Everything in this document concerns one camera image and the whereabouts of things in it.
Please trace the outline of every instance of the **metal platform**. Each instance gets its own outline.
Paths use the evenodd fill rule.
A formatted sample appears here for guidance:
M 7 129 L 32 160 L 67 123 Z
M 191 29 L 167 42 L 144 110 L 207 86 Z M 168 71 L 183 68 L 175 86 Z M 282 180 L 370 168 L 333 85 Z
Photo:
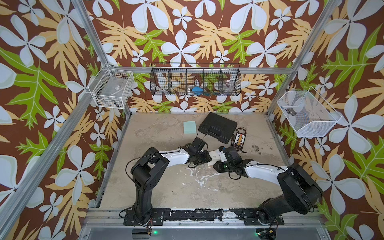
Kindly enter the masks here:
M 124 208 L 90 208 L 85 217 L 83 228 L 136 228 L 141 226 L 125 226 L 124 218 L 119 217 L 119 213 Z M 177 211 L 199 211 L 201 209 L 171 209 Z M 163 222 L 162 226 L 156 228 L 256 228 L 260 225 L 245 225 L 244 221 L 239 220 L 233 209 L 229 208 L 212 208 L 205 209 L 208 211 L 221 211 L 223 213 L 222 220 L 215 219 L 213 221 L 192 221 L 192 220 L 175 220 Z M 301 215 L 296 212 L 283 214 L 284 225 L 279 228 L 323 228 L 324 220 L 318 211 Z

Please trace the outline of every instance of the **white wire basket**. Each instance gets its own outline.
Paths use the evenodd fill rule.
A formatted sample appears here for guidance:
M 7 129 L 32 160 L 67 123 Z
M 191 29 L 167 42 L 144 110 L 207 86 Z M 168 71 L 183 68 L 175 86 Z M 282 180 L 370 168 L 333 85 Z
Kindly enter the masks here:
M 314 88 L 288 91 L 277 100 L 277 104 L 297 137 L 324 137 L 341 118 Z
M 96 106 L 124 109 L 133 83 L 133 73 L 130 71 L 106 70 L 91 93 Z

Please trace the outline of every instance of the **black carrying case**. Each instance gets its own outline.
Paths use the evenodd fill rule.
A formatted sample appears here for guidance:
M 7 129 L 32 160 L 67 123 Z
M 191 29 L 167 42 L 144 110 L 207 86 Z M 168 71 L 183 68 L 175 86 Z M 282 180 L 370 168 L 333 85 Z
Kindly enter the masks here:
M 237 122 L 215 113 L 209 113 L 199 126 L 199 131 L 227 144 L 237 128 Z

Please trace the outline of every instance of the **floral wallpaper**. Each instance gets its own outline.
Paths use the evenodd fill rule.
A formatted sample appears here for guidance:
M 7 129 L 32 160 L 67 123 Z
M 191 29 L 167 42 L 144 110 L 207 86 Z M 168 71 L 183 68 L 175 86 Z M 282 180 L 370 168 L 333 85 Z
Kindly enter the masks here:
M 0 211 L 100 68 L 70 0 L 0 1 Z M 91 104 L 7 239 L 77 239 L 124 123 Z
M 241 67 L 290 67 L 324 7 L 324 2 L 318 0 L 84 3 L 110 64 L 138 67 L 150 66 L 152 62 L 167 62 L 173 67 L 180 66 L 180 62 L 185 62 L 185 66 L 240 63 Z M 135 76 L 128 100 L 132 111 L 160 113 L 262 113 L 284 79 L 243 74 L 241 95 L 225 98 L 152 96 L 149 74 Z
M 297 138 L 278 107 L 269 115 L 287 153 L 324 190 L 318 207 L 335 240 L 384 238 L 383 6 L 340 2 L 290 83 L 290 91 L 314 87 L 342 115 L 325 137 Z

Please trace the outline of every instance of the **blue object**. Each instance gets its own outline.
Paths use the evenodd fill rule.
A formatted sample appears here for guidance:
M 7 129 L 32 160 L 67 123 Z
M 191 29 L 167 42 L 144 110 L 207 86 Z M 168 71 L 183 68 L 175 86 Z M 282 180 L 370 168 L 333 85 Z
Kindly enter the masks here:
M 187 121 L 184 122 L 184 134 L 196 133 L 196 122 Z
M 199 87 L 192 88 L 192 92 L 195 92 L 196 94 L 201 95 L 203 93 L 203 89 Z

